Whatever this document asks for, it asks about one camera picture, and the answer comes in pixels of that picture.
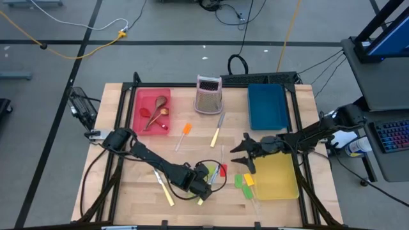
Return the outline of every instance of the wooden tabletop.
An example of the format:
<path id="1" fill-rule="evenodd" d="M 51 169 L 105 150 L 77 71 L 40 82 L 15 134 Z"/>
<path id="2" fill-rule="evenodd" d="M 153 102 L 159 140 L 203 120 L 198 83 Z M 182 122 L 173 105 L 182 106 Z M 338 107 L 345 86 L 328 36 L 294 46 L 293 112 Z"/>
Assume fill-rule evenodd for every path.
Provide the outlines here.
<path id="1" fill-rule="evenodd" d="M 309 85 L 296 85 L 297 100 L 301 115 L 302 125 L 306 127 L 318 120 L 313 91 Z M 95 128 L 112 129 L 118 108 L 121 84 L 106 84 L 100 105 Z M 197 201 L 182 201 L 173 196 L 175 205 L 170 207 L 162 187 L 158 184 L 152 167 L 141 162 L 126 161 L 121 178 L 120 192 L 116 207 L 115 224 L 134 225 L 160 225 L 162 220 L 168 220 L 170 226 L 254 226 L 255 221 L 260 221 L 262 226 L 302 226 L 300 208 L 297 199 L 259 201 L 260 212 L 256 215 L 252 201 L 244 198 L 243 192 L 234 186 L 234 175 L 246 173 L 245 166 L 232 163 L 232 158 L 245 156 L 245 153 L 230 153 L 229 151 L 239 145 L 243 133 L 248 132 L 254 140 L 260 140 L 265 135 L 274 135 L 278 132 L 252 131 L 249 126 L 247 108 L 247 89 L 224 88 L 224 112 L 226 116 L 220 130 L 216 146 L 210 147 L 210 142 L 215 133 L 219 115 L 209 116 L 198 114 L 194 110 L 193 102 L 196 96 L 195 88 L 171 88 L 171 130 L 168 136 L 139 136 L 138 139 L 147 148 L 154 151 L 164 159 L 177 164 L 188 162 L 195 165 L 204 159 L 221 160 L 221 151 L 224 149 L 224 162 L 228 165 L 228 182 L 226 186 L 212 194 L 202 206 Z M 289 111 L 293 129 L 296 130 L 291 96 L 288 93 Z M 122 127 L 125 122 L 126 105 L 129 93 L 125 100 Z M 181 131 L 186 122 L 192 124 L 192 130 L 183 140 L 177 153 L 174 147 L 180 138 Z M 101 147 L 90 145 L 84 172 L 88 165 L 102 151 Z M 325 147 L 319 144 L 316 151 L 326 155 Z M 337 194 L 332 179 L 330 165 L 327 159 L 309 155 L 311 172 L 313 176 L 316 195 L 332 216 L 342 222 L 341 211 Z M 101 191 L 104 177 L 107 154 L 105 154 L 90 170 L 86 181 L 84 194 L 84 210 L 87 210 Z M 214 188 L 219 187 L 223 178 L 218 177 Z M 175 189 L 181 196 L 183 192 Z M 80 218 L 79 198 L 72 214 L 72 220 Z M 306 197 L 306 206 L 310 223 L 313 222 L 310 203 Z M 104 219 L 111 195 L 106 199 Z"/>

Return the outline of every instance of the spoon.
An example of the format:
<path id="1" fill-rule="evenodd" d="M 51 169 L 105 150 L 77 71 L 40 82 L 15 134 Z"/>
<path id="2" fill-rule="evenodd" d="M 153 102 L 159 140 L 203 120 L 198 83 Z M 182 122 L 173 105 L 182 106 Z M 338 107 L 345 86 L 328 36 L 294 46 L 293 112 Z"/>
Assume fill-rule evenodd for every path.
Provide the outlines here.
<path id="1" fill-rule="evenodd" d="M 145 109 L 145 108 L 139 109 L 139 114 L 144 118 L 150 118 L 150 116 L 151 116 L 151 112 L 149 112 L 149 110 Z M 162 127 L 164 130 L 168 129 L 168 127 L 165 124 L 163 124 L 163 123 L 161 123 L 159 121 L 155 121 L 155 123 L 158 124 L 160 127 Z"/>
<path id="2" fill-rule="evenodd" d="M 168 109 L 168 108 L 160 109 L 160 114 L 159 114 L 155 119 L 153 119 L 153 120 L 149 123 L 149 125 L 151 125 L 154 121 L 156 121 L 161 115 L 164 115 L 164 116 L 169 115 L 169 109 Z"/>
<path id="3" fill-rule="evenodd" d="M 151 122 L 151 120 L 153 119 L 153 116 L 155 115 L 156 111 L 159 109 L 159 107 L 165 105 L 167 102 L 167 99 L 165 96 L 158 96 L 156 98 L 156 107 L 155 110 L 153 111 L 153 113 L 151 114 L 151 116 L 149 117 L 148 122 L 146 123 L 146 126 L 144 128 L 144 130 L 146 130 L 149 126 L 149 123 Z"/>

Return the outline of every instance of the red tray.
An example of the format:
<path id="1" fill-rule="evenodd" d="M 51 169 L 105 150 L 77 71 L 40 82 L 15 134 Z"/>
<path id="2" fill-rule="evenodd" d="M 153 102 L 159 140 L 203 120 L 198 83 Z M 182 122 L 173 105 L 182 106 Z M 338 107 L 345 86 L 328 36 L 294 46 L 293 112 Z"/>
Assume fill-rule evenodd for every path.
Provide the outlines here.
<path id="1" fill-rule="evenodd" d="M 148 127 L 147 130 L 143 130 L 145 128 L 146 123 L 148 122 L 149 118 L 144 118 L 139 113 L 141 108 L 148 109 L 151 113 L 155 110 L 156 98 L 158 96 L 165 96 L 167 102 L 161 108 L 168 108 L 169 115 L 161 116 L 158 118 L 157 121 L 163 123 L 167 126 L 167 130 L 160 127 L 157 123 L 154 123 Z M 160 109 L 156 111 L 154 118 L 159 115 Z M 134 124 L 133 129 L 138 135 L 167 135 L 171 129 L 171 90 L 170 89 L 138 89 L 136 92 L 136 100 L 135 100 L 135 112 L 134 112 Z"/>

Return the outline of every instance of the yellow cable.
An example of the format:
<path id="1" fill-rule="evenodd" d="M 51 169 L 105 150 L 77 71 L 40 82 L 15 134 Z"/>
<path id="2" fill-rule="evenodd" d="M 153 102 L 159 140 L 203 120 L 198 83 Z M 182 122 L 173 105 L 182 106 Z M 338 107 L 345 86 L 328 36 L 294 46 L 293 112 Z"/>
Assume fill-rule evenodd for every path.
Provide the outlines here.
<path id="1" fill-rule="evenodd" d="M 14 27 L 16 27 L 21 33 L 23 33 L 24 35 L 26 35 L 26 36 L 27 36 L 28 38 L 30 38 L 33 42 L 35 42 L 35 43 L 37 43 L 38 45 L 41 45 L 41 46 L 43 45 L 41 42 L 35 40 L 30 34 L 28 34 L 28 33 L 25 32 L 23 29 L 21 29 L 16 23 L 14 23 L 14 22 L 13 22 L 5 13 L 3 13 L 1 10 L 0 10 L 0 14 L 8 21 L 11 25 L 13 25 Z M 108 44 L 101 45 L 100 47 L 97 47 L 95 50 L 92 50 L 89 54 L 85 54 L 85 55 L 80 56 L 80 57 L 68 57 L 68 56 L 65 56 L 64 54 L 60 54 L 59 52 L 57 52 L 57 51 L 55 51 L 55 50 L 53 50 L 53 49 L 51 49 L 51 48 L 47 48 L 47 50 L 50 51 L 50 52 L 52 52 L 52 53 L 54 53 L 54 54 L 56 54 L 56 55 L 58 55 L 58 56 L 60 56 L 60 57 L 62 57 L 62 58 L 65 58 L 65 59 L 82 59 L 82 58 L 85 58 L 85 57 L 88 57 L 88 56 L 94 54 L 96 51 L 98 51 L 98 50 L 100 50 L 100 49 L 102 49 L 102 48 L 104 48 L 104 47 L 107 47 L 107 46 L 110 46 L 110 45 L 114 44 L 114 43 L 117 42 L 119 39 L 121 39 L 121 38 L 123 38 L 123 37 L 126 37 L 126 36 L 127 36 L 127 34 L 126 34 L 125 32 L 119 31 L 119 32 L 118 32 L 118 37 L 116 37 L 115 40 L 109 42 Z"/>
<path id="2" fill-rule="evenodd" d="M 297 17 L 298 10 L 300 9 L 300 4 L 301 4 L 301 0 L 298 0 L 297 7 L 295 8 L 293 18 L 291 19 L 291 22 L 289 23 L 289 28 L 288 28 L 288 31 L 287 31 L 286 39 L 285 39 L 285 41 L 284 41 L 284 45 L 282 46 L 282 50 L 281 50 L 281 54 L 280 54 L 280 59 L 279 59 L 279 64 L 277 65 L 277 70 L 276 70 L 276 72 L 278 72 L 278 71 L 280 70 L 281 59 L 282 59 L 282 57 L 284 56 L 284 51 L 286 50 L 286 46 L 287 46 L 287 41 L 288 41 L 288 38 L 289 38 L 289 34 L 291 34 L 291 30 L 293 29 L 293 25 L 294 25 L 295 18 Z"/>

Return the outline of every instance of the blue tray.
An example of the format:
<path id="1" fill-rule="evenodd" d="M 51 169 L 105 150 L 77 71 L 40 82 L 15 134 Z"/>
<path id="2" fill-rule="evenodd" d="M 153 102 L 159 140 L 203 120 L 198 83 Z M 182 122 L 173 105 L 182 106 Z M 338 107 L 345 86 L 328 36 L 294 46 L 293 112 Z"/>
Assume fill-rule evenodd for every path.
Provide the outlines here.
<path id="1" fill-rule="evenodd" d="M 288 126 L 282 85 L 250 84 L 247 96 L 252 130 L 282 130 Z"/>

